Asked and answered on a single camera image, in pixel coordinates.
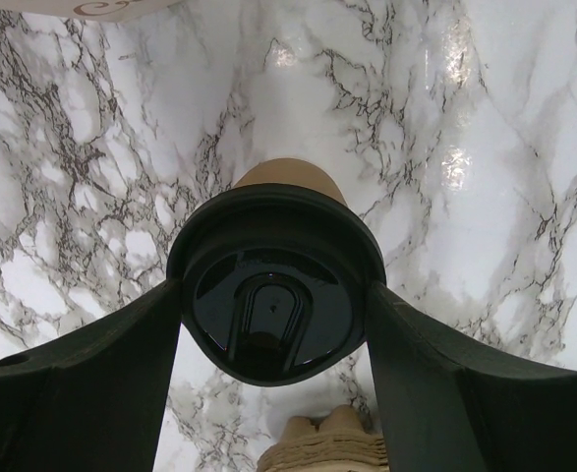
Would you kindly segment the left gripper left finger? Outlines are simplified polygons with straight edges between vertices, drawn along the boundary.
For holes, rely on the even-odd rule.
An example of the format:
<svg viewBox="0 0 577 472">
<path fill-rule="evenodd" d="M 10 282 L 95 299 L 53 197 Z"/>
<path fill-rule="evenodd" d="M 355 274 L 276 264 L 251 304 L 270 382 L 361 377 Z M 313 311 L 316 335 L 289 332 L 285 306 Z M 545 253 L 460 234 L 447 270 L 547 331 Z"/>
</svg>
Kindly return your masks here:
<svg viewBox="0 0 577 472">
<path fill-rule="evenodd" d="M 149 471 L 181 327 L 180 285 L 0 360 L 0 471 Z"/>
</svg>

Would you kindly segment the brown paper coffee cup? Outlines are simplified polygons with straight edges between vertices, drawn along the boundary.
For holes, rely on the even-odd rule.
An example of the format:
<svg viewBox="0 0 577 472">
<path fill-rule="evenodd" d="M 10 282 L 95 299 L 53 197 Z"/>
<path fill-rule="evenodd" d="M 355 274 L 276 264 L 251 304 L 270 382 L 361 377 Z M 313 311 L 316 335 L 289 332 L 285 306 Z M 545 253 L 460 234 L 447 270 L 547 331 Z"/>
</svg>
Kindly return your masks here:
<svg viewBox="0 0 577 472">
<path fill-rule="evenodd" d="M 241 177 L 234 187 L 261 184 L 282 184 L 307 188 L 347 206 L 346 200 L 335 181 L 323 169 L 302 159 L 282 157 L 259 163 Z"/>
</svg>

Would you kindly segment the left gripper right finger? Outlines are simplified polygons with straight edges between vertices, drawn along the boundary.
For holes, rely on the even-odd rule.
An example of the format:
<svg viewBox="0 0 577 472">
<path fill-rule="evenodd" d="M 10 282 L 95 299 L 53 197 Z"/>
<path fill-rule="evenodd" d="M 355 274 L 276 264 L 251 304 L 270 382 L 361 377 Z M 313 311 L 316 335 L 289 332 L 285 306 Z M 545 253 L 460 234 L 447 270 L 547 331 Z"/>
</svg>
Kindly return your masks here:
<svg viewBox="0 0 577 472">
<path fill-rule="evenodd" d="M 577 471 L 577 371 L 519 358 L 382 284 L 367 339 L 394 471 Z"/>
</svg>

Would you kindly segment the paper takeout bag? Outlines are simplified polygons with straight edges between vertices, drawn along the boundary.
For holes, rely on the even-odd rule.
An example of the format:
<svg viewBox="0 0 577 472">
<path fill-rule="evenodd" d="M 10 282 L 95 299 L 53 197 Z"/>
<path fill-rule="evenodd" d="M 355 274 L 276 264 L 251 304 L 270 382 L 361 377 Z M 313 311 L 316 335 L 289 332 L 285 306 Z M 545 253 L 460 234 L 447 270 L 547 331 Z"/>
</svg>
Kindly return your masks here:
<svg viewBox="0 0 577 472">
<path fill-rule="evenodd" d="M 177 3 L 178 0 L 0 0 L 0 10 L 120 23 Z"/>
</svg>

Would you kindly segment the black coffee cup lid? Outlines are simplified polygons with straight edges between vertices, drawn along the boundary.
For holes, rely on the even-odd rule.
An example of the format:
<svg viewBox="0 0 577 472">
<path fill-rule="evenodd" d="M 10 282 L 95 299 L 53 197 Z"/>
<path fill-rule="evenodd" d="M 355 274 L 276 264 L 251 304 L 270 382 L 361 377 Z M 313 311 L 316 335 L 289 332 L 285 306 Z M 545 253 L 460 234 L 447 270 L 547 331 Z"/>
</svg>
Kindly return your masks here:
<svg viewBox="0 0 577 472">
<path fill-rule="evenodd" d="M 167 275 L 205 356 L 245 383 L 309 379 L 366 339 L 367 294 L 386 280 L 375 236 L 320 192 L 257 184 L 221 193 L 185 222 Z"/>
</svg>

